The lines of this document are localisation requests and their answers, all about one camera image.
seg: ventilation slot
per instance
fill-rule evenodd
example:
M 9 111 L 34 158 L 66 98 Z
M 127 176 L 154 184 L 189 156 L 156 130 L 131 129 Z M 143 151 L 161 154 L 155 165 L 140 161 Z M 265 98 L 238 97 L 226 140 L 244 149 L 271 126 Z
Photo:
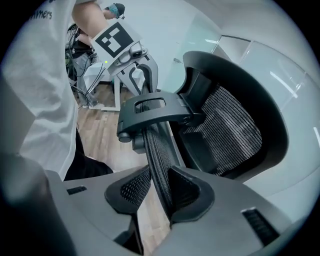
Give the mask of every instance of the ventilation slot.
M 69 195 L 73 195 L 73 194 L 80 193 L 85 190 L 87 190 L 87 188 L 85 186 L 77 186 L 77 187 L 69 188 L 66 191 L 68 192 Z
M 279 234 L 268 223 L 268 221 L 256 209 L 246 209 L 241 212 L 250 226 L 259 237 L 264 246 L 278 238 Z

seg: wooden floor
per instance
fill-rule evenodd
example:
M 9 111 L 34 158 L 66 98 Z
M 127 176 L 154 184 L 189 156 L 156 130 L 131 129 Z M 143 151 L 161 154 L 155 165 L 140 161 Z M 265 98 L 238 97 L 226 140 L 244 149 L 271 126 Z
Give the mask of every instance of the wooden floor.
M 121 102 L 133 96 L 125 87 L 121 89 L 120 95 Z M 115 106 L 110 85 L 98 85 L 95 97 L 106 107 Z M 147 165 L 146 155 L 135 153 L 131 142 L 119 142 L 116 134 L 118 117 L 119 112 L 82 107 L 78 110 L 78 131 L 85 154 L 106 163 L 114 172 Z M 138 210 L 138 221 L 144 255 L 150 255 L 170 231 L 169 221 L 161 207 L 153 183 Z

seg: person's arm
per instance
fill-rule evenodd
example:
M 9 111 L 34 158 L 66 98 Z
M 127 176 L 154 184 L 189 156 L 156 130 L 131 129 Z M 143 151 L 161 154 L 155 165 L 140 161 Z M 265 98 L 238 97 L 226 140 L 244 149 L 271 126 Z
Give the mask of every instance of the person's arm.
M 92 38 L 86 34 L 80 34 L 77 38 L 80 42 L 86 44 L 87 46 L 91 46 Z
M 107 20 L 95 1 L 76 4 L 72 11 L 72 18 L 76 25 L 91 38 L 108 27 Z

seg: white t-shirt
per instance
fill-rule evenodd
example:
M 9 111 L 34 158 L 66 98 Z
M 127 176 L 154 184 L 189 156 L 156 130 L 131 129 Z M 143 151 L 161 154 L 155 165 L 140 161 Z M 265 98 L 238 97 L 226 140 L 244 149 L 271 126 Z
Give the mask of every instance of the white t-shirt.
M 74 159 L 78 106 L 65 65 L 65 41 L 74 5 L 89 0 L 47 0 L 11 44 L 1 71 L 35 116 L 19 153 L 63 180 Z

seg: camera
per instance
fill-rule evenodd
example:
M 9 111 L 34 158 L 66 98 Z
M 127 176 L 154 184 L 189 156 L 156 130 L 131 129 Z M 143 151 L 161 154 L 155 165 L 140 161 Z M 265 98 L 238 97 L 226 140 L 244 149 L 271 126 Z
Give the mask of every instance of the camera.
M 129 54 L 132 59 L 140 58 L 143 54 L 143 48 L 140 44 L 140 42 L 137 42 L 136 44 L 132 45 L 129 49 Z

